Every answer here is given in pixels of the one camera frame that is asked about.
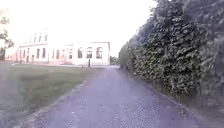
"paved path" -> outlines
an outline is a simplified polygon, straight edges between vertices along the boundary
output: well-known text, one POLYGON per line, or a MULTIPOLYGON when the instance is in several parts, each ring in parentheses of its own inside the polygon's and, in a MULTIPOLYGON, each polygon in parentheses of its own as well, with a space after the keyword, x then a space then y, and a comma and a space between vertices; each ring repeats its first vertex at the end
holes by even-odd
POLYGON ((36 117, 37 128, 206 128, 118 69, 106 69, 36 117))

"arched window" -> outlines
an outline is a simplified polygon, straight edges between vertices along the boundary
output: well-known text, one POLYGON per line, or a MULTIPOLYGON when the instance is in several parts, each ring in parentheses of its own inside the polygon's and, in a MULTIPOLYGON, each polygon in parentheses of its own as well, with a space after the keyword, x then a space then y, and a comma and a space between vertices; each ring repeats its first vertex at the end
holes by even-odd
POLYGON ((82 58, 82 48, 78 49, 78 58, 82 58))
POLYGON ((39 36, 39 42, 41 41, 41 33, 40 33, 40 36, 39 36))
POLYGON ((87 48, 86 58, 92 58, 92 47, 87 48))
POLYGON ((102 48, 101 48, 101 47, 98 47, 98 48, 96 49, 96 58, 97 58, 97 59, 102 59, 102 53, 103 53, 102 48))
POLYGON ((34 36, 34 41, 33 41, 34 43, 36 43, 36 34, 35 34, 35 36, 34 36))
POLYGON ((47 34, 45 35, 45 41, 47 41, 47 34))
POLYGON ((69 50, 69 59, 72 59, 72 49, 69 50))

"window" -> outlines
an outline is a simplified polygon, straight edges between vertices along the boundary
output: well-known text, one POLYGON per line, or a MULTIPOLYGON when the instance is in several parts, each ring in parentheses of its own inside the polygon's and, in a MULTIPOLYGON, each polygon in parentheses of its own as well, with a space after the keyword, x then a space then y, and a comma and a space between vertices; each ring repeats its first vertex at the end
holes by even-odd
POLYGON ((23 50, 23 58, 25 58, 25 56, 26 56, 26 51, 23 50))
POLYGON ((41 33, 40 33, 40 36, 39 36, 39 42, 41 41, 41 33))
POLYGON ((62 50, 62 55, 61 55, 61 58, 64 58, 65 57, 65 49, 62 50))
POLYGON ((87 48, 86 58, 92 58, 92 47, 87 48))
POLYGON ((22 58, 22 50, 19 51, 19 58, 22 58))
POLYGON ((54 49, 53 49, 53 53, 52 53, 52 59, 54 59, 54 49))
POLYGON ((59 51, 59 50, 57 50, 56 59, 59 59, 59 56, 60 56, 60 51, 59 51))
POLYGON ((72 59, 72 49, 69 50, 69 59, 72 59))
POLYGON ((38 48, 37 49, 37 58, 39 58, 39 56, 40 56, 40 49, 38 48))
POLYGON ((34 41, 33 41, 34 43, 36 43, 36 34, 35 34, 35 36, 34 36, 34 41))
POLYGON ((27 56, 30 54, 30 48, 27 49, 27 56))
POLYGON ((45 56, 46 56, 46 49, 43 48, 42 58, 45 58, 45 56))
POLYGON ((47 41, 47 34, 45 35, 45 41, 47 41))
POLYGON ((102 59, 102 48, 101 47, 98 47, 97 49, 96 49, 96 58, 97 59, 102 59))
POLYGON ((78 50, 78 58, 82 58, 82 48, 79 48, 78 50))

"wall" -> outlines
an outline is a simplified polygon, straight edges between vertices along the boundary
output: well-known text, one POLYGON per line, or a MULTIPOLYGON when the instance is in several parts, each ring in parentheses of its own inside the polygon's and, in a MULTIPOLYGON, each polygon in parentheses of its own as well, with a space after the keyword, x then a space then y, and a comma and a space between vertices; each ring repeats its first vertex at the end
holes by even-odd
POLYGON ((73 64, 75 65, 88 65, 89 59, 87 58, 87 48, 92 47, 92 58, 90 59, 91 65, 109 65, 109 47, 108 43, 79 43, 73 46, 73 64), (82 58, 78 58, 78 49, 82 47, 82 58), (102 48, 102 59, 96 58, 96 49, 97 47, 102 48))
POLYGON ((19 49, 19 47, 7 48, 5 51, 5 60, 6 61, 16 61, 18 49, 19 49))
POLYGON ((72 59, 69 58, 69 50, 72 49, 72 46, 56 45, 49 44, 49 61, 51 64, 72 64, 72 59), (57 50, 59 50, 59 59, 57 59, 57 50))
POLYGON ((39 44, 39 45, 32 45, 32 46, 23 46, 19 48, 18 61, 27 62, 27 57, 28 57, 29 63, 39 63, 39 62, 47 63, 48 62, 48 45, 39 44), (45 58, 43 58, 43 48, 45 48, 45 58), (39 58, 37 58, 37 49, 40 49, 39 58))

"white building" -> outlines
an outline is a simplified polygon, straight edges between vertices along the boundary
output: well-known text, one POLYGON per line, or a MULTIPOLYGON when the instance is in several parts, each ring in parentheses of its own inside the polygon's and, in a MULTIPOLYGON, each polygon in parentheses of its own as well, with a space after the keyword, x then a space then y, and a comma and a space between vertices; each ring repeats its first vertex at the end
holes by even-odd
POLYGON ((6 49, 5 60, 18 63, 110 64, 110 42, 72 42, 57 32, 35 32, 15 47, 6 49))

